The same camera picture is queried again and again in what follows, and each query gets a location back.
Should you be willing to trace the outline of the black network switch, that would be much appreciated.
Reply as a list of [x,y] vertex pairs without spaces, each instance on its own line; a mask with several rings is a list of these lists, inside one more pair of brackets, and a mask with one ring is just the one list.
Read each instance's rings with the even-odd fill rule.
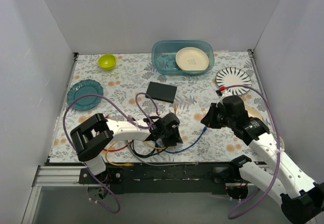
[[151,81],[146,91],[146,97],[150,96],[154,100],[173,103],[176,92],[176,86]]

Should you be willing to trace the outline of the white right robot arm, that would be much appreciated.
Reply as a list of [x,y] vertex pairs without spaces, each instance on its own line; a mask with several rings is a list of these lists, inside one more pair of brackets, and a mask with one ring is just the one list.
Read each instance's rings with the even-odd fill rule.
[[231,129],[273,171],[269,174],[242,155],[231,161],[229,176],[234,182],[251,182],[279,204],[291,223],[311,223],[323,212],[323,184],[298,167],[262,120],[248,115],[239,96],[212,103],[201,123],[208,128]]

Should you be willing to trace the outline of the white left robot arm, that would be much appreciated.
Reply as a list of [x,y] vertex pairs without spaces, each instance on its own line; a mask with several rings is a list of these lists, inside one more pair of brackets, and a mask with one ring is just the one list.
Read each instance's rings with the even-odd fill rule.
[[179,125],[180,120],[174,113],[150,116],[134,123],[106,119],[102,113],[97,113],[74,128],[70,137],[78,160],[89,168],[91,179],[101,184],[108,177],[101,152],[109,142],[161,140],[165,147],[173,147],[183,143]]

